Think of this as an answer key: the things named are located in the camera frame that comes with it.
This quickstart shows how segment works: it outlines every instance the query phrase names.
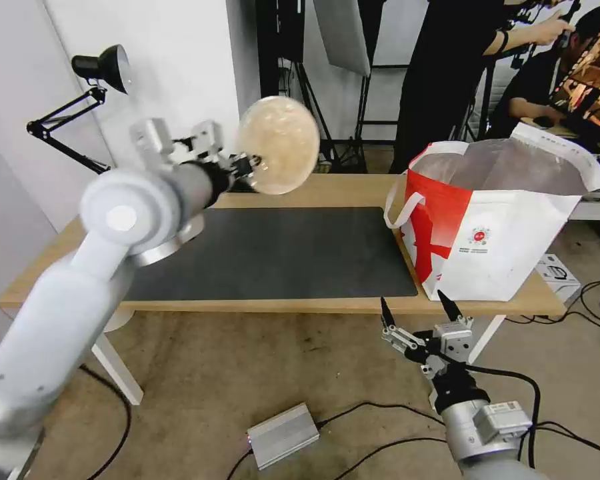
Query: lamp arm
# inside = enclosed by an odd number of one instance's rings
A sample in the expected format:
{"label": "lamp arm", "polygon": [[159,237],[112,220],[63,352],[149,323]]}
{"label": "lamp arm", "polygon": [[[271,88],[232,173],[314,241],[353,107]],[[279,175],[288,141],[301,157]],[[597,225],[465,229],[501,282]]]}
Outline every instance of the lamp arm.
{"label": "lamp arm", "polygon": [[[62,105],[60,108],[52,111],[51,113],[45,115],[44,117],[41,117],[38,120],[30,121],[27,124],[27,131],[30,134],[32,134],[34,137],[36,137],[37,139],[42,140],[46,144],[55,148],[56,150],[64,153],[66,156],[76,160],[76,162],[84,165],[86,168],[93,170],[97,174],[106,172],[107,170],[111,169],[110,166],[108,166],[102,162],[98,162],[97,160],[94,160],[92,158],[89,158],[86,155],[82,155],[81,153],[76,152],[76,150],[66,146],[64,143],[60,142],[59,140],[57,140],[51,136],[51,133],[54,130],[56,130],[56,129],[62,127],[63,125],[69,123],[70,121],[84,115],[85,113],[90,112],[94,108],[102,105],[105,102],[106,92],[107,92],[107,90],[100,86],[93,87],[93,88],[89,89],[87,92],[84,92],[79,97]],[[92,103],[72,115],[66,115],[63,117],[56,118],[56,115],[58,115],[59,113],[64,112],[64,110],[66,110],[66,109],[74,106],[76,103],[82,102],[83,100],[86,100],[88,98],[93,98],[94,100],[96,100],[96,103]],[[49,123],[52,123],[52,126],[46,127],[45,125],[49,124]]]}

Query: table leg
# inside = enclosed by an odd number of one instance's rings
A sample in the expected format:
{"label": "table leg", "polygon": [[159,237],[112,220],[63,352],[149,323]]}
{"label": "table leg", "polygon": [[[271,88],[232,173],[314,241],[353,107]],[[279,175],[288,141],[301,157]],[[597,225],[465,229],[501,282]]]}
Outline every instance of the table leg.
{"label": "table leg", "polygon": [[431,410],[435,411],[435,401],[438,400],[438,392],[436,392],[435,388],[433,388],[433,384],[429,381],[429,386],[431,387],[431,393],[429,394],[429,404],[431,406]]}
{"label": "table leg", "polygon": [[124,362],[122,362],[118,352],[113,348],[113,345],[104,333],[95,341],[91,351],[98,358],[118,388],[128,398],[130,404],[140,405],[144,392],[142,392],[140,385],[135,381],[133,375]]}
{"label": "table leg", "polygon": [[131,317],[135,313],[135,310],[126,308],[118,308],[105,325],[105,333],[110,331],[118,330],[120,327],[124,327]]}
{"label": "table leg", "polygon": [[487,329],[473,346],[473,349],[469,354],[469,364],[473,364],[475,362],[476,358],[478,358],[478,355],[480,355],[482,350],[484,350],[484,348],[487,346],[489,340],[491,340],[492,336],[494,336],[495,332],[498,330],[498,328],[500,328],[500,325],[502,325],[502,322],[504,322],[505,318],[506,315],[496,315],[491,320],[487,326]]}

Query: silver box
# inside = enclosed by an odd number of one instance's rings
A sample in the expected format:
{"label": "silver box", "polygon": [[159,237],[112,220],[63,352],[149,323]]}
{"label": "silver box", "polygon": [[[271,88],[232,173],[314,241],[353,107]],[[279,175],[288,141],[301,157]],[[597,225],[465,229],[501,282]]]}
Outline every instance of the silver box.
{"label": "silver box", "polygon": [[320,437],[304,403],[251,427],[247,434],[260,470]]}

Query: shopping bag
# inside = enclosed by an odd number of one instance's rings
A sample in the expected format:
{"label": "shopping bag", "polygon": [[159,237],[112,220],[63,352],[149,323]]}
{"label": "shopping bag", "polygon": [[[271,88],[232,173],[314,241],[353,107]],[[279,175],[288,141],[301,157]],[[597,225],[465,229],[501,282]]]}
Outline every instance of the shopping bag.
{"label": "shopping bag", "polygon": [[508,301],[525,282],[581,196],[600,189],[584,148],[518,124],[509,139],[430,144],[403,172],[395,221],[427,296]]}

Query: white box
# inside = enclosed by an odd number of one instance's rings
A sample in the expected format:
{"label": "white box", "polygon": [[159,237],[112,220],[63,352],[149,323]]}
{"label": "white box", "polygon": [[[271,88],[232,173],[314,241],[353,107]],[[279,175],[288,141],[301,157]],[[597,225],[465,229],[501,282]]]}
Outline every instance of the white box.
{"label": "white box", "polygon": [[552,253],[544,254],[535,270],[563,303],[580,288],[580,282]]}

